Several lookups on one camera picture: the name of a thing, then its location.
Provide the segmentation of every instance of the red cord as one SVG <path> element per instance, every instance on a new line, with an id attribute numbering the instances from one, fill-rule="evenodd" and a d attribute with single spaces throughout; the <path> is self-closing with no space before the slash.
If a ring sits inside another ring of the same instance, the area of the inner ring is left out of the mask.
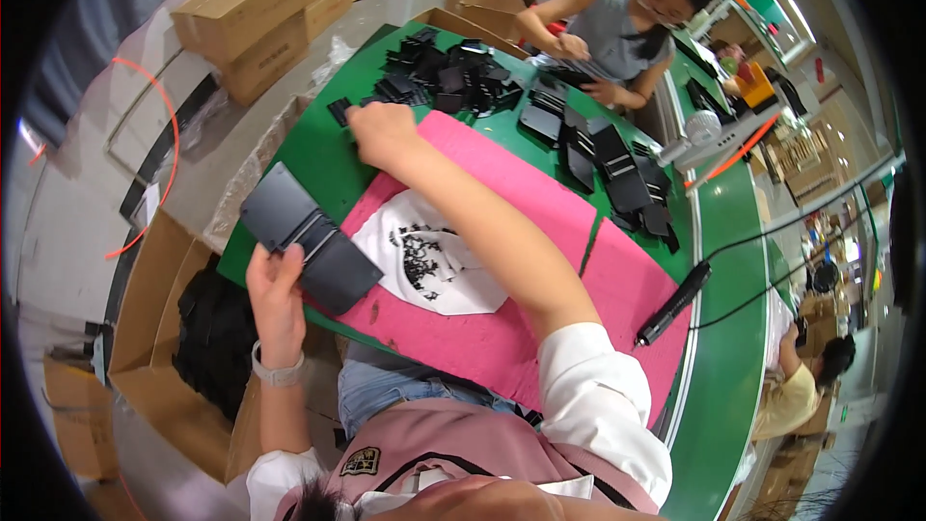
<path id="1" fill-rule="evenodd" d="M 142 510 L 138 508 L 138 504 L 135 503 L 135 500 L 132 497 L 132 493 L 129 492 L 129 486 L 125 484 L 125 479 L 122 477 L 122 471 L 119 472 L 119 480 L 122 481 L 122 490 L 125 491 L 125 496 L 129 498 L 129 503 L 135 508 L 135 511 L 138 512 L 138 516 L 142 517 L 142 521 L 148 521 L 145 517 L 145 514 L 142 513 Z"/>
<path id="2" fill-rule="evenodd" d="M 174 112 L 173 105 L 170 104 L 170 99 L 168 98 L 168 94 L 164 91 L 164 87 L 161 87 L 161 84 L 157 82 L 157 79 L 154 77 L 154 75 L 151 75 L 145 71 L 145 69 L 143 69 L 140 65 L 134 64 L 132 61 L 127 61 L 126 59 L 122 59 L 120 57 L 113 57 L 113 63 L 122 63 L 138 71 L 142 75 L 145 75 L 145 78 L 151 81 L 151 84 L 155 86 L 157 92 L 161 94 L 161 98 L 164 99 L 164 104 L 168 106 L 168 110 L 170 111 L 170 122 L 174 129 L 174 163 L 173 167 L 170 168 L 170 179 L 168 180 L 168 187 L 164 189 L 164 195 L 161 196 L 161 201 L 157 204 L 157 207 L 160 207 L 164 205 L 164 201 L 168 199 L 168 193 L 170 193 L 170 188 L 173 186 L 174 176 L 177 175 L 177 157 L 179 156 L 179 125 L 177 124 L 177 113 Z M 147 230 L 148 226 L 145 226 L 142 231 L 138 232 L 138 235 L 135 236 L 132 241 L 125 245 L 125 247 L 117 249 L 116 251 L 110 251 L 110 253 L 106 255 L 106 259 L 109 260 L 110 258 L 115 258 L 126 249 L 133 247 L 135 242 L 141 239 Z"/>
<path id="3" fill-rule="evenodd" d="M 29 160 L 29 167 L 32 167 L 33 165 L 35 165 L 35 162 L 39 161 L 39 158 L 41 157 L 41 155 L 42 155 L 43 153 L 45 153 L 45 144 L 44 144 L 44 143 L 43 143 L 43 144 L 41 145 L 41 147 L 39 148 L 39 151 L 35 154 L 35 157 L 33 157 L 32 159 Z"/>

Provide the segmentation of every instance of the orange bin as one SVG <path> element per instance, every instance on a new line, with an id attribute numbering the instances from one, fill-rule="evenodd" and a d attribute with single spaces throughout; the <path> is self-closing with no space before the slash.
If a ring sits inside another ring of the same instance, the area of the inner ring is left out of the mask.
<path id="1" fill-rule="evenodd" d="M 736 84 L 740 87 L 740 95 L 747 102 L 749 107 L 755 108 L 763 100 L 770 98 L 775 94 L 774 87 L 771 87 L 769 77 L 762 72 L 762 67 L 755 61 L 749 64 L 749 69 L 753 72 L 752 83 L 747 83 L 743 77 L 735 75 Z"/>

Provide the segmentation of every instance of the black bag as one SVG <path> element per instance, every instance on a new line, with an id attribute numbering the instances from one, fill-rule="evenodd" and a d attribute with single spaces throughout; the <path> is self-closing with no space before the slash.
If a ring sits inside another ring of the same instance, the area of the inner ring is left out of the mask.
<path id="1" fill-rule="evenodd" d="M 216 272 L 218 256 L 179 297 L 179 349 L 173 365 L 183 382 L 234 422 L 251 376 L 258 339 L 247 290 Z"/>

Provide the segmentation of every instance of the green workbench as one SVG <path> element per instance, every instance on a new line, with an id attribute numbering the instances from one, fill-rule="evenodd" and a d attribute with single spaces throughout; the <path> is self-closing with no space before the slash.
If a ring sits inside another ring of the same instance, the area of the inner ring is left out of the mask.
<path id="1" fill-rule="evenodd" d="M 669 68 L 679 106 L 688 117 L 696 109 L 689 79 L 725 102 L 720 84 L 681 52 Z M 736 162 L 697 192 L 695 251 L 702 257 L 760 230 L 749 167 Z M 724 315 L 763 289 L 769 254 L 761 241 L 730 249 L 711 262 L 713 274 L 696 302 L 693 319 L 704 324 Z M 670 393 L 676 424 L 669 434 L 674 482 L 660 511 L 669 519 L 704 519 L 719 514 L 736 467 L 749 441 L 764 373 L 767 299 L 760 298 L 727 320 L 689 332 L 675 386 Z"/>
<path id="2" fill-rule="evenodd" d="M 366 190 L 377 171 L 359 162 L 348 130 L 330 116 L 327 105 L 347 97 L 359 101 L 373 92 L 383 73 L 387 50 L 397 50 L 401 38 L 423 27 L 411 22 L 401 29 L 385 28 L 374 36 L 331 78 L 281 145 L 271 165 L 284 161 L 297 180 L 312 194 L 323 210 L 341 223 Z M 460 37 L 441 31 L 437 46 L 456 44 Z M 514 75 L 529 79 L 535 69 L 501 52 L 496 60 Z M 697 65 L 677 52 L 670 69 L 681 113 L 694 112 L 684 84 L 689 78 L 701 82 L 722 100 L 720 86 Z M 596 174 L 596 190 L 579 191 L 572 177 L 558 163 L 558 154 L 538 137 L 517 125 L 517 109 L 475 119 L 461 112 L 457 119 L 556 178 L 596 207 L 600 219 L 610 214 L 610 203 Z M 633 140 L 655 146 L 652 138 L 619 115 L 602 107 L 585 94 L 571 89 L 569 105 L 586 117 L 606 115 L 627 143 Z M 430 111 L 415 109 L 419 121 Z M 667 170 L 673 191 L 668 197 L 673 227 L 681 249 L 670 254 L 658 240 L 642 234 L 631 237 L 677 282 L 692 268 L 695 256 L 707 254 L 729 242 L 755 234 L 759 229 L 753 182 L 746 164 L 737 163 L 704 184 L 698 202 L 684 196 L 681 176 Z M 218 265 L 219 272 L 244 284 L 245 269 L 255 240 L 242 226 L 236 226 Z M 713 260 L 714 273 L 702 291 L 696 318 L 704 322 L 723 315 L 762 289 L 767 281 L 768 256 L 764 242 L 732 249 Z M 326 329 L 382 350 L 382 343 L 351 327 L 335 322 L 306 307 L 306 317 Z M 717 516 L 732 485 L 736 466 L 743 454 L 755 415 L 763 365 L 766 304 L 760 299 L 727 321 L 689 333 L 685 359 L 667 401 L 675 420 L 669 443 L 674 483 L 662 515 L 670 519 L 705 519 Z"/>
<path id="3" fill-rule="evenodd" d="M 367 43 L 363 48 L 345 63 L 341 70 L 334 75 L 329 84 L 322 89 L 318 97 L 312 101 L 302 117 L 290 131 L 289 135 L 280 145 L 268 169 L 277 161 L 284 161 L 294 177 L 301 183 L 318 205 L 329 214 L 331 219 L 340 224 L 350 213 L 356 201 L 367 189 L 370 181 L 376 177 L 377 170 L 362 164 L 356 156 L 356 149 L 347 129 L 341 128 L 327 109 L 328 104 L 341 97 L 352 101 L 359 101 L 373 93 L 373 84 L 382 77 L 383 64 L 386 51 L 397 51 L 399 41 L 424 27 L 422 23 L 409 22 L 400 29 L 378 37 L 376 41 Z M 437 47 L 445 50 L 462 40 L 462 37 L 441 31 L 437 36 Z M 512 75 L 528 81 L 535 77 L 535 67 L 519 61 L 515 57 L 503 52 L 495 52 L 495 60 L 512 72 Z M 586 117 L 606 115 L 616 125 L 619 133 L 627 143 L 640 141 L 652 147 L 654 141 L 639 129 L 627 122 L 624 118 L 611 110 L 599 105 L 579 90 L 570 87 L 568 103 L 575 110 Z M 540 169 L 545 174 L 560 181 L 571 190 L 585 198 L 595 206 L 598 213 L 596 225 L 593 226 L 589 237 L 588 247 L 595 237 L 597 227 L 602 217 L 611 212 L 608 195 L 604 183 L 596 174 L 596 189 L 592 193 L 582 191 L 580 185 L 573 180 L 559 164 L 558 153 L 551 150 L 539 137 L 530 133 L 517 123 L 521 109 L 527 104 L 523 98 L 515 110 L 497 112 L 489 117 L 476 119 L 468 111 L 461 111 L 457 119 L 469 124 L 483 135 L 491 138 L 502 147 L 522 158 L 527 163 Z M 432 109 L 428 106 L 414 108 L 418 121 Z M 678 174 L 668 173 L 672 178 L 674 191 L 668 199 L 668 208 L 673 213 L 681 214 L 675 227 L 679 239 L 680 249 L 671 254 L 668 248 L 658 239 L 645 234 L 634 234 L 636 242 L 644 249 L 662 268 L 677 282 L 680 282 L 688 270 L 691 269 L 691 224 L 690 210 L 682 190 L 682 180 Z M 244 284 L 245 270 L 250 260 L 251 252 L 256 241 L 254 237 L 241 225 L 236 225 L 225 252 L 218 264 L 218 271 L 231 280 Z M 306 318 L 319 326 L 333 330 L 348 338 L 364 342 L 370 346 L 388 350 L 384 344 L 368 337 L 351 327 L 331 320 L 322 313 L 306 307 Z"/>

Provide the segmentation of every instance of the white wristwatch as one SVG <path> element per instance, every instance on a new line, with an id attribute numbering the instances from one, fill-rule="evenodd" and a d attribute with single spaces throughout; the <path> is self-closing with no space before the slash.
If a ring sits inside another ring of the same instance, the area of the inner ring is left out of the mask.
<path id="1" fill-rule="evenodd" d="M 289 368 L 275 368 L 271 370 L 267 366 L 261 365 L 258 360 L 258 349 L 260 341 L 254 343 L 251 349 L 251 365 L 254 366 L 254 374 L 258 375 L 261 380 L 266 380 L 272 387 L 292 387 L 299 384 L 299 377 L 302 375 L 302 365 L 306 362 L 306 353 L 299 351 L 299 362 Z"/>

